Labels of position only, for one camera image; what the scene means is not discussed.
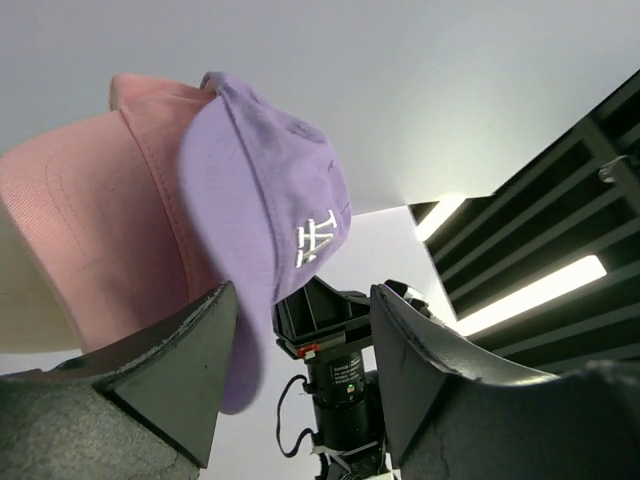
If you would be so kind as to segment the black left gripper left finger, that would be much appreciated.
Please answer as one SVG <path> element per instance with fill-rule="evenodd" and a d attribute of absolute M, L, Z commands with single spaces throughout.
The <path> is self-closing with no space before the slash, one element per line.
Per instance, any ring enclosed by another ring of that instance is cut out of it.
<path fill-rule="evenodd" d="M 225 283 L 55 368 L 1 379 L 5 479 L 196 479 L 209 461 L 236 321 Z"/>

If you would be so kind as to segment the pink baseball cap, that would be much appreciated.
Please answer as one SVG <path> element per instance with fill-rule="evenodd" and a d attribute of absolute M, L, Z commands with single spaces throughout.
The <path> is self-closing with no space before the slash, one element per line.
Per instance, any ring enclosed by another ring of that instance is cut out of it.
<path fill-rule="evenodd" d="M 5 207 L 91 352 L 163 320 L 218 284 L 177 189 L 178 147 L 211 94 L 119 74 L 110 109 L 1 158 Z"/>

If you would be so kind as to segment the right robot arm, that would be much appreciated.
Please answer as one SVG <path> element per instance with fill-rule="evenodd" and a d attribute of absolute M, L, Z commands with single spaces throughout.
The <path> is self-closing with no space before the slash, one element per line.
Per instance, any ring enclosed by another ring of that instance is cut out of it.
<path fill-rule="evenodd" d="M 314 277 L 273 313 L 277 345 L 306 373 L 292 377 L 310 396 L 316 426 L 301 431 L 321 463 L 321 479 L 391 476 L 378 374 L 365 368 L 372 345 L 370 301 Z"/>

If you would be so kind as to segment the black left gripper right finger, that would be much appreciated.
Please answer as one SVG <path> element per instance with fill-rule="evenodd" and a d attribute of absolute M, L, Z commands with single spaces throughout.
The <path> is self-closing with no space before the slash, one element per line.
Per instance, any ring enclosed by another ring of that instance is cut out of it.
<path fill-rule="evenodd" d="M 405 479 L 635 479 L 639 368 L 556 376 L 494 355 L 384 285 L 371 327 L 392 461 Z"/>

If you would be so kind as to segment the purple baseball cap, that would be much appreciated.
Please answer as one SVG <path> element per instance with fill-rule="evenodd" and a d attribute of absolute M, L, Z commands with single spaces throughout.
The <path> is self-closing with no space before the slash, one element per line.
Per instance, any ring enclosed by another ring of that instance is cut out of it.
<path fill-rule="evenodd" d="M 234 415 L 262 387 L 275 305 L 345 243 L 352 210 L 339 157 L 318 128 L 228 73 L 207 73 L 201 87 L 212 98 L 181 141 L 179 190 L 213 270 L 238 298 L 220 407 Z"/>

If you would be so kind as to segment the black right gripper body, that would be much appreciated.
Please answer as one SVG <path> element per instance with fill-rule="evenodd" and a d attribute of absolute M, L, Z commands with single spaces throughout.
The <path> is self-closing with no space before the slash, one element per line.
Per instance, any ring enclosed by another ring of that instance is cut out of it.
<path fill-rule="evenodd" d="M 291 358 L 374 344 L 369 296 L 338 291 L 319 277 L 274 307 L 273 329 L 276 344 Z"/>

